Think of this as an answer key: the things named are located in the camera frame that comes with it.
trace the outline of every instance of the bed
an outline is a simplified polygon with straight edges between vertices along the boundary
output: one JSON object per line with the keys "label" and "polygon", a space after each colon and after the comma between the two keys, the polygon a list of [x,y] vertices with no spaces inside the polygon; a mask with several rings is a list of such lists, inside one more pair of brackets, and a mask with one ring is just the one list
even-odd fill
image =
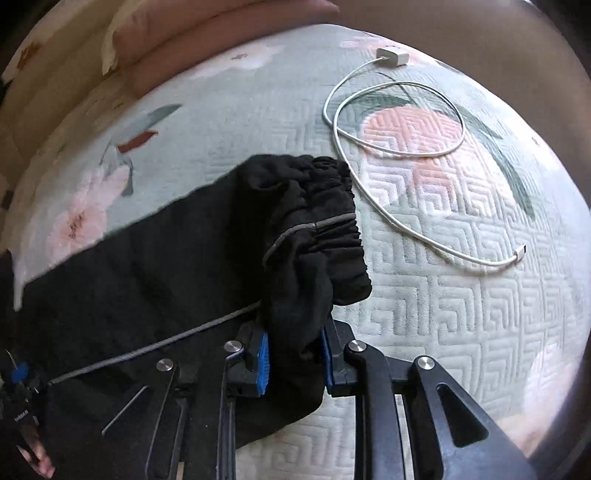
{"label": "bed", "polygon": [[[101,80],[43,140],[16,184],[1,239],[15,257],[15,307],[32,278],[252,154],[334,156],[322,104],[388,45],[397,43],[315,25],[233,48],[140,100],[120,74]],[[504,269],[449,257],[393,230],[357,195],[373,293],[333,315],[389,356],[436,358],[530,455],[572,385],[591,328],[589,210],[515,111],[454,68],[402,47],[407,66],[368,69],[329,111],[387,74],[444,92],[466,120],[466,141],[430,160],[347,143],[353,167],[409,227],[480,258],[501,260],[523,243],[527,254]],[[340,126],[415,151],[448,145],[459,131],[449,108],[413,87],[355,102]],[[351,478],[354,422],[352,399],[327,396],[314,414],[240,449],[238,477]]]}

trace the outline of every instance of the pink pillow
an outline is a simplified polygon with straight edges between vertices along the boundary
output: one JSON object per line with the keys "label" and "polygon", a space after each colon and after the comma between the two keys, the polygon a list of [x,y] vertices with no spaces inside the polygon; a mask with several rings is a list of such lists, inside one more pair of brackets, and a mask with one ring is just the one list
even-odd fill
{"label": "pink pillow", "polygon": [[249,40],[291,28],[333,20],[339,13],[328,0],[277,0],[220,14],[168,40],[131,66],[129,79],[139,96],[176,74]]}
{"label": "pink pillow", "polygon": [[261,0],[144,0],[113,33],[119,65],[135,63],[166,40],[220,13]]}

